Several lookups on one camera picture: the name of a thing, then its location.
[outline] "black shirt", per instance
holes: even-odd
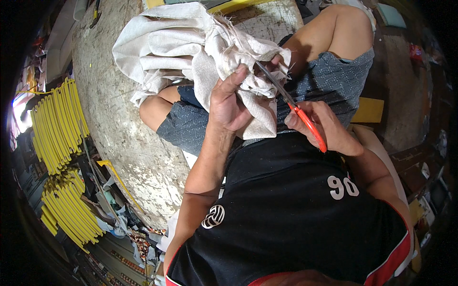
[[[402,217],[354,184],[340,155],[299,133],[240,150],[226,189],[177,251],[167,285],[258,285],[267,275],[314,269],[381,285],[406,258]]]

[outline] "man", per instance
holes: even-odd
[[[166,252],[167,285],[382,285],[409,253],[409,210],[393,178],[343,126],[372,64],[368,17],[332,5],[283,47],[292,51],[288,89],[323,136],[324,154],[281,101],[276,138],[234,145],[251,118],[235,95],[243,65],[216,83],[209,114],[189,87],[140,106],[158,135],[198,154]]]

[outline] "gray shorts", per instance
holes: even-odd
[[[309,63],[303,77],[287,83],[285,89],[296,102],[326,102],[342,125],[347,127],[358,109],[359,97],[373,58],[373,48],[355,60],[338,59],[330,52],[323,52],[318,59]],[[181,101],[172,105],[156,133],[173,145],[198,156],[208,123],[208,112],[197,102],[191,86],[180,86],[178,93]],[[288,105],[281,96],[277,99],[277,133],[295,132],[284,124],[284,119],[290,113]],[[238,139],[234,142],[233,151],[259,140],[262,139]]]

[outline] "right hand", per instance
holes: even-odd
[[[337,119],[334,112],[324,101],[304,101],[297,105],[307,114],[320,132],[328,150],[337,151],[346,156],[359,156],[364,148],[355,138],[353,138]],[[302,122],[294,110],[285,118],[288,128],[294,129],[305,136],[309,142],[319,148],[318,142],[312,135],[307,126]]]

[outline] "hand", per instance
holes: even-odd
[[[363,153],[363,146],[345,130],[325,102],[304,101],[297,103],[297,105],[315,123],[315,127],[320,132],[328,150],[337,151],[346,156],[359,156]],[[315,137],[294,110],[285,118],[285,124],[288,128],[307,136],[313,146],[319,147]]]
[[[210,96],[209,124],[216,124],[227,131],[235,132],[251,119],[251,113],[235,95],[247,72],[248,68],[240,64],[224,81],[218,80]]]

